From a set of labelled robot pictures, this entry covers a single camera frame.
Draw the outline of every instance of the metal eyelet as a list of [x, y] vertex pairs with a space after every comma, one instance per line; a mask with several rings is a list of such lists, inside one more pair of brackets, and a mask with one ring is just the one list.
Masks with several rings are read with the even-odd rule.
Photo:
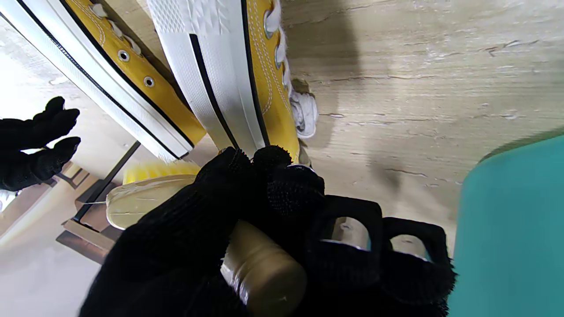
[[129, 53], [124, 50], [117, 51], [117, 57], [122, 61], [129, 61]]
[[271, 12], [272, 12], [272, 11], [270, 11], [270, 10], [267, 10], [267, 11], [265, 12], [264, 21], [263, 21], [263, 24], [262, 24], [263, 28], [265, 29], [265, 35], [266, 35], [266, 38], [267, 38], [267, 39], [271, 39], [272, 36], [274, 35], [274, 32], [269, 32], [269, 31], [266, 29], [266, 18], [270, 15]]
[[149, 76], [145, 77], [143, 79], [143, 82], [145, 83], [145, 86], [149, 88], [155, 85], [155, 80], [153, 78], [150, 78]]

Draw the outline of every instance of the teal object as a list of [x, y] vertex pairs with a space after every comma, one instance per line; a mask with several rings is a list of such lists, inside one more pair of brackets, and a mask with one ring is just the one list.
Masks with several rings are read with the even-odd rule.
[[564, 137], [488, 158], [466, 177], [451, 317], [564, 316]]

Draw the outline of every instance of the black glove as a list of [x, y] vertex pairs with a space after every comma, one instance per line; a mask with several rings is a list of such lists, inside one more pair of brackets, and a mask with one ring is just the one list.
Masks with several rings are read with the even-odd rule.
[[0, 120], [0, 189], [18, 191], [44, 182], [61, 172], [63, 165], [74, 155], [79, 137], [65, 138], [52, 149], [33, 154], [20, 152], [45, 147], [50, 141], [69, 133], [80, 111], [65, 110], [64, 101], [62, 97], [51, 99], [45, 111], [32, 120]]

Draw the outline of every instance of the yellow sneaker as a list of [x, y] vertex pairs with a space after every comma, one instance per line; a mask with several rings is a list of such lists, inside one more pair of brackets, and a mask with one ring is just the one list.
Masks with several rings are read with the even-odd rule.
[[157, 157], [185, 156], [204, 128], [139, 46], [89, 0], [2, 0], [0, 12]]
[[269, 144], [298, 161], [315, 99], [293, 91], [279, 0], [148, 0], [166, 58], [218, 148]]

